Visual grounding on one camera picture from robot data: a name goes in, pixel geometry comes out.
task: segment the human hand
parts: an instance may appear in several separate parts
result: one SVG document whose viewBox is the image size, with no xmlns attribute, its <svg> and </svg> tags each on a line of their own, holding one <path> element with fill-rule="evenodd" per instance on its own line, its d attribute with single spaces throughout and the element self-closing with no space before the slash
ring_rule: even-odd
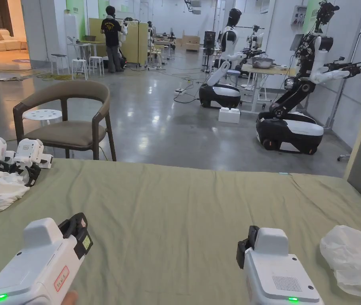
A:
<svg viewBox="0 0 361 305">
<path fill-rule="evenodd" d="M 76 291 L 72 290 L 66 293 L 61 305 L 75 305 L 79 295 Z"/>
</svg>

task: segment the sign on wall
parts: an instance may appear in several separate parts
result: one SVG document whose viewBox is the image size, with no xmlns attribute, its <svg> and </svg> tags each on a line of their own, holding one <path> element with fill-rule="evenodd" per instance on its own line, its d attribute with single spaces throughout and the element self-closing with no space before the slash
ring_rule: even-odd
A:
<svg viewBox="0 0 361 305">
<path fill-rule="evenodd" d="M 85 35 L 83 0 L 66 0 L 66 9 L 70 10 L 70 14 L 76 17 L 76 27 L 78 29 L 79 39 L 82 39 Z"/>
<path fill-rule="evenodd" d="M 107 18 L 106 7 L 109 5 L 110 5 L 109 0 L 99 0 L 99 18 L 100 19 Z"/>
<path fill-rule="evenodd" d="M 320 0 L 309 0 L 306 8 L 305 21 L 303 22 L 304 34 L 310 32 L 315 27 L 316 16 L 318 15 Z"/>
</svg>

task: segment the wheel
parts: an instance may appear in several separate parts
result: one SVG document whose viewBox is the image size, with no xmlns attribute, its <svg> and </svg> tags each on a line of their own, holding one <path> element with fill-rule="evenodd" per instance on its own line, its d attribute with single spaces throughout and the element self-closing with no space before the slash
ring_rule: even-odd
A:
<svg viewBox="0 0 361 305">
<path fill-rule="evenodd" d="M 265 139 L 262 142 L 262 145 L 268 151 L 275 151 L 277 149 L 277 145 L 276 145 L 275 141 L 272 141 L 270 139 Z"/>
<path fill-rule="evenodd" d="M 313 154 L 316 153 L 317 151 L 318 151 L 318 149 L 315 147 L 315 148 L 310 149 L 310 150 L 307 151 L 306 153 L 307 153 L 307 154 L 310 154 L 310 155 L 313 155 Z"/>
<path fill-rule="evenodd" d="M 311 89 L 311 86 L 309 85 L 309 84 L 304 84 L 303 86 L 302 86 L 302 91 L 303 92 L 307 92 L 307 91 L 309 91 Z"/>
<path fill-rule="evenodd" d="M 201 100 L 200 104 L 202 105 L 203 108 L 209 108 L 210 107 L 210 102 L 209 100 Z"/>
<path fill-rule="evenodd" d="M 285 115 L 284 109 L 276 109 L 273 113 L 277 118 L 282 118 Z"/>
</svg>

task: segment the silver pot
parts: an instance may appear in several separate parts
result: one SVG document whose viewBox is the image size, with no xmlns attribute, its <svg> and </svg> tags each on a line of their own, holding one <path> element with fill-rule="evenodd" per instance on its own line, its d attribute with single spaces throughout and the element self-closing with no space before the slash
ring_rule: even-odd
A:
<svg viewBox="0 0 361 305">
<path fill-rule="evenodd" d="M 252 58 L 252 67 L 258 69 L 270 69 L 274 60 L 267 57 L 254 57 Z"/>
</svg>

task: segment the black t-shirt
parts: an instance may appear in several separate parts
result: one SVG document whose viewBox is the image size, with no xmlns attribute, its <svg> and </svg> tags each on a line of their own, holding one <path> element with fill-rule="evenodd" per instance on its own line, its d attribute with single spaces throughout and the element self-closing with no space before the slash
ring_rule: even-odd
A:
<svg viewBox="0 0 361 305">
<path fill-rule="evenodd" d="M 106 46 L 118 46 L 118 32 L 121 31 L 121 26 L 115 19 L 106 18 L 101 22 L 101 29 L 106 35 Z"/>
</svg>

